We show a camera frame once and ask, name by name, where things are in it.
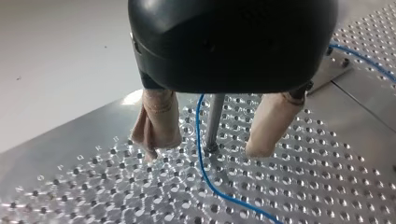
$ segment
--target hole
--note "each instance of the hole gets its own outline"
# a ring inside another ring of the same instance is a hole
[[[174,193],[177,192],[178,191],[178,185],[177,184],[172,184],[171,185],[171,191],[174,192]]]
[[[226,212],[228,215],[230,215],[230,214],[233,213],[233,209],[232,209],[231,207],[227,207],[227,208],[225,209],[225,212]]]
[[[304,169],[301,168],[300,166],[298,166],[298,167],[296,168],[296,174],[297,174],[297,175],[303,175],[303,174],[304,174]]]
[[[355,168],[353,166],[351,166],[350,164],[348,164],[346,166],[346,168],[348,169],[348,171],[354,171],[355,170]]]
[[[376,169],[373,169],[373,173],[374,173],[375,175],[381,175],[381,173],[379,173],[379,171],[376,170]]]
[[[349,214],[347,212],[341,212],[340,214],[341,219],[343,219],[344,221],[349,221]]]
[[[53,185],[59,185],[59,184],[60,184],[60,182],[59,182],[59,180],[58,180],[58,179],[54,179],[54,180],[52,181],[52,184],[53,184]]]
[[[393,183],[389,183],[389,187],[393,190],[396,190],[396,185]]]
[[[188,209],[188,208],[190,208],[190,206],[191,206],[191,203],[189,200],[183,200],[183,204],[181,205],[182,208]]]
[[[285,184],[285,185],[291,184],[291,179],[289,177],[287,177],[287,176],[284,176],[282,178],[282,181],[283,181],[283,184]]]
[[[326,211],[326,215],[327,215],[328,217],[335,217],[334,211],[332,211],[332,210],[327,210],[327,211]]]
[[[305,141],[306,141],[307,143],[309,143],[309,144],[314,143],[314,139],[313,139],[312,137],[306,137],[306,138],[305,138]]]
[[[291,192],[289,190],[283,190],[283,195],[285,195],[286,197],[291,197]]]
[[[256,198],[254,200],[254,204],[256,204],[256,206],[258,206],[258,207],[262,206],[262,199],[261,198]]]
[[[358,183],[358,179],[355,176],[350,175],[347,180],[352,183],[352,184],[356,184]]]
[[[302,212],[302,213],[306,213],[306,207],[305,206],[303,206],[303,205],[298,205],[298,208],[297,208],[300,212]]]
[[[378,223],[378,221],[376,220],[375,217],[369,217],[369,222],[370,222],[370,224],[377,224]]]
[[[369,209],[371,212],[374,212],[375,208],[371,203],[367,203],[367,209]]]
[[[191,173],[187,174],[187,180],[188,181],[193,181],[194,179],[195,179],[195,175],[194,174],[191,174]]]
[[[41,214],[46,214],[46,213],[47,213],[47,208],[46,208],[46,207],[42,207],[42,208],[40,209],[40,213],[41,213]]]
[[[273,162],[270,162],[270,163],[268,164],[268,167],[269,167],[271,170],[276,170],[276,165],[275,165]]]
[[[286,153],[282,153],[281,157],[282,157],[282,160],[284,160],[284,161],[288,161],[290,159],[290,156]]]
[[[363,167],[363,166],[359,167],[359,171],[364,173],[364,174],[367,174],[367,169],[365,167]]]
[[[318,183],[317,183],[317,182],[314,182],[314,181],[311,181],[311,182],[309,183],[309,186],[311,187],[311,189],[318,189],[318,188],[319,188]]]
[[[298,179],[297,180],[297,185],[299,185],[301,187],[304,187],[305,186],[305,182],[303,180],[301,180],[301,179]]]
[[[231,167],[231,168],[229,168],[228,169],[228,174],[230,174],[230,175],[236,175],[236,169],[235,168],[233,168],[233,167]]]
[[[315,153],[315,150],[312,148],[312,147],[308,147],[307,149],[306,149],[306,151],[308,152],[308,153]]]
[[[172,221],[172,219],[174,218],[174,215],[170,212],[165,213],[165,221]]]
[[[290,168],[289,168],[289,166],[287,166],[287,165],[283,165],[282,167],[281,167],[281,170],[283,170],[284,172],[290,172]]]
[[[317,176],[317,172],[314,170],[309,170],[309,174],[312,176]]]
[[[324,131],[323,131],[323,130],[321,130],[321,129],[317,129],[317,134],[319,134],[319,135],[323,135],[323,134],[324,134]]]
[[[183,165],[183,160],[177,159],[177,160],[176,160],[176,165],[177,165],[177,166],[182,166],[182,165]]]
[[[202,209],[204,207],[203,203],[197,203],[197,208]]]
[[[277,177],[276,177],[275,175],[269,175],[269,176],[268,176],[268,179],[271,180],[271,181],[273,181],[273,182],[276,182],[276,181],[277,181]]]
[[[323,171],[322,172],[322,177],[325,178],[325,179],[330,179],[331,176],[330,176],[329,172]]]
[[[378,198],[380,198],[382,201],[385,201],[387,197],[383,193],[378,193]]]
[[[338,203],[344,207],[347,207],[347,201],[345,201],[344,199],[338,199]]]
[[[82,184],[82,185],[81,185],[81,188],[82,188],[83,190],[87,190],[87,189],[88,189],[88,185],[87,185],[87,184]]]
[[[332,190],[332,186],[325,184],[323,185],[323,188],[326,189],[327,191],[331,191]]]
[[[134,214],[135,214],[137,217],[141,217],[141,216],[143,215],[143,213],[144,213],[143,209],[140,209],[139,207],[136,207],[136,208],[134,209]]]
[[[304,192],[297,192],[297,199],[299,199],[300,201],[305,200],[305,193]]]
[[[339,162],[337,162],[337,161],[335,161],[335,162],[332,164],[332,166],[333,166],[335,169],[337,169],[337,170],[341,170],[341,169],[343,168],[343,166],[342,166]]]
[[[299,157],[299,156],[295,156],[294,159],[295,159],[297,162],[302,162],[302,161],[303,161],[303,159],[302,159],[301,157]]]
[[[202,188],[198,189],[198,195],[204,198],[206,196],[206,190]]]
[[[239,213],[239,216],[243,219],[247,219],[248,218],[248,211],[247,210],[241,210],[241,212]]]
[[[241,187],[242,187],[242,189],[244,189],[244,190],[249,190],[249,189],[250,189],[250,185],[249,185],[249,183],[247,183],[247,182],[242,182]]]
[[[292,205],[290,204],[290,203],[284,203],[283,204],[283,209],[286,211],[286,212],[291,212],[291,210],[292,210]]]
[[[314,207],[312,209],[312,214],[314,214],[315,217],[320,217],[321,211],[320,211],[320,209],[318,207]]]
[[[312,158],[308,158],[308,163],[310,164],[310,165],[315,165],[316,164],[316,161],[314,160],[314,159],[312,159]]]
[[[364,221],[363,217],[359,214],[356,214],[355,216],[356,221],[358,221],[359,223],[362,223]]]
[[[219,211],[219,206],[217,204],[212,204],[210,206],[210,211],[212,211],[213,213],[217,213]]]
[[[388,209],[385,205],[381,205],[381,206],[379,207],[379,210],[381,210],[381,212],[382,212],[383,214],[389,214],[389,213],[390,213],[389,209]]]
[[[163,200],[162,197],[158,196],[158,195],[154,195],[154,203],[160,203]]]
[[[277,188],[275,188],[275,187],[270,187],[270,188],[269,188],[269,193],[270,193],[271,195],[277,195]]]
[[[335,178],[336,178],[337,180],[339,180],[339,181],[343,181],[343,180],[344,180],[344,178],[343,178],[341,175],[339,175],[339,174],[336,174],[336,175],[335,175]]]
[[[228,186],[231,187],[231,188],[233,187],[233,181],[232,180],[228,181]]]
[[[338,191],[338,193],[340,193],[340,194],[345,194],[345,193],[346,193],[345,188],[342,187],[342,186],[338,186],[338,187],[337,187],[337,191]]]
[[[352,206],[356,209],[361,209],[361,203],[359,201],[353,201]]]
[[[361,181],[365,186],[369,186],[370,185],[370,181],[368,180],[368,179],[363,179],[362,181]]]
[[[326,204],[333,204],[333,199],[330,196],[326,196],[326,197],[324,197],[324,202]]]
[[[270,206],[271,206],[272,208],[277,208],[277,202],[270,201]]]
[[[79,169],[78,168],[75,168],[74,170],[73,170],[73,175],[78,175],[79,174]]]
[[[215,185],[216,186],[220,186],[222,183],[222,179],[218,176],[215,177]]]
[[[344,157],[345,157],[347,160],[352,161],[352,156],[351,156],[349,153],[346,153],[346,154],[344,155]]]
[[[124,157],[131,157],[131,151],[130,150],[125,150],[124,151]]]

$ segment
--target metal table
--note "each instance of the metal table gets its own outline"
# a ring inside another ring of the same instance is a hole
[[[377,11],[363,19],[346,18],[350,25],[337,30],[333,40],[396,72],[396,4],[366,1],[350,14],[362,16],[373,6]],[[244,154],[260,95],[226,95],[219,150],[204,158],[211,181],[285,223],[396,223],[396,86],[350,60],[354,70],[307,98],[269,159]],[[268,222],[214,195],[201,178],[194,128],[197,95],[178,95],[180,147],[145,162],[142,148],[128,140],[139,93],[0,154],[0,220]],[[203,136],[209,97],[199,112]]]

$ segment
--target black plastic cover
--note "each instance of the black plastic cover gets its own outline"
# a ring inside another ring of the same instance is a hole
[[[336,0],[129,0],[140,73],[184,92],[294,90],[316,73]]]

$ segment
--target aluminum surface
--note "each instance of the aluminum surface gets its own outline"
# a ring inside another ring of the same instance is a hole
[[[333,40],[363,52],[396,74],[396,3],[339,29]],[[355,71],[335,83],[396,131],[396,85],[361,60]]]
[[[154,163],[144,150],[107,145],[88,162],[68,169],[1,204],[5,223],[262,223],[265,219],[214,195],[198,169],[196,96],[180,112],[182,145],[161,151]],[[396,183],[341,142],[309,107],[279,141],[273,157],[244,156],[257,94],[227,95],[219,126],[219,152],[205,154],[213,183],[266,209],[285,223],[392,223]],[[210,100],[205,98],[205,136]]]

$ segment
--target blue wire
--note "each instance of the blue wire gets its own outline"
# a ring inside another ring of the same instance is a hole
[[[201,168],[202,175],[204,176],[204,179],[206,181],[206,184],[213,190],[213,192],[215,192],[221,198],[223,198],[223,199],[225,199],[227,201],[230,201],[232,203],[236,203],[236,204],[242,205],[242,206],[244,206],[244,207],[246,207],[248,209],[251,209],[251,210],[253,210],[253,211],[257,212],[257,213],[260,213],[260,214],[264,215],[265,217],[268,217],[269,219],[273,220],[276,224],[282,224],[282,222],[278,221],[276,219],[276,217],[273,217],[271,214],[261,210],[260,208],[255,207],[255,206],[253,206],[253,205],[251,205],[249,203],[245,203],[245,202],[239,201],[239,200],[237,200],[237,199],[235,199],[233,197],[228,196],[227,194],[224,194],[224,193],[220,192],[210,182],[209,178],[207,177],[207,174],[206,174],[206,171],[205,171],[205,168],[204,168],[204,162],[203,162],[203,159],[202,159],[201,134],[200,134],[200,128],[199,128],[199,118],[200,118],[199,112],[201,111],[201,103],[202,103],[203,99],[204,99],[204,94],[202,94],[201,97],[199,98],[198,105],[197,105],[197,110],[195,111],[195,125],[196,125],[196,129],[197,129],[196,131],[197,131],[197,145],[198,145],[199,165],[200,165],[200,168]]]
[[[373,60],[367,58],[366,56],[360,54],[359,52],[353,50],[353,49],[349,49],[345,46],[342,45],[338,45],[338,44],[330,44],[329,45],[330,48],[334,48],[334,49],[340,49],[342,51],[345,51],[347,53],[350,53],[362,60],[364,60],[365,62],[367,62],[368,64],[370,64],[372,67],[375,67],[375,69],[382,73],[385,77],[387,77],[388,79],[390,79],[392,82],[396,83],[396,77],[390,72],[387,71],[385,68],[383,68],[381,65],[379,65],[378,63],[374,62]]]
[[[375,67],[378,72],[382,73],[384,76],[389,78],[391,81],[396,82],[396,77],[393,76],[390,71],[387,71],[385,68],[380,66],[378,63],[375,63],[374,61],[372,61],[371,59],[363,56],[362,54],[358,53],[357,51],[355,51],[353,49],[348,49],[347,47],[344,47],[344,46],[341,46],[341,45],[338,45],[338,44],[330,44],[329,47],[330,48],[334,48],[334,49],[340,49],[342,51],[350,53],[350,54],[352,54],[352,55],[364,60],[365,62],[367,62],[371,66]],[[255,206],[253,206],[253,205],[251,205],[249,203],[242,202],[240,200],[237,200],[237,199],[235,199],[233,197],[230,197],[230,196],[220,192],[210,182],[209,178],[207,177],[207,174],[206,174],[206,171],[205,171],[205,168],[204,168],[204,162],[203,162],[203,159],[202,159],[201,132],[200,132],[201,130],[200,130],[200,127],[199,127],[199,120],[200,120],[199,112],[201,111],[201,103],[202,103],[202,101],[204,99],[204,96],[205,95],[202,94],[201,97],[199,98],[199,101],[198,101],[197,109],[196,109],[196,112],[195,112],[195,125],[196,125],[196,131],[197,131],[198,159],[199,159],[201,172],[202,172],[202,175],[204,176],[204,180],[205,180],[206,184],[213,190],[213,192],[215,192],[221,198],[223,198],[223,199],[225,199],[227,201],[230,201],[232,203],[236,203],[236,204],[242,205],[242,206],[244,206],[244,207],[246,207],[248,209],[251,209],[251,210],[253,210],[253,211],[255,211],[255,212],[259,213],[259,214],[262,214],[265,217],[273,220],[276,224],[282,224],[282,222],[278,221],[276,219],[276,217],[273,217],[271,214],[261,210],[260,208],[255,207]]]

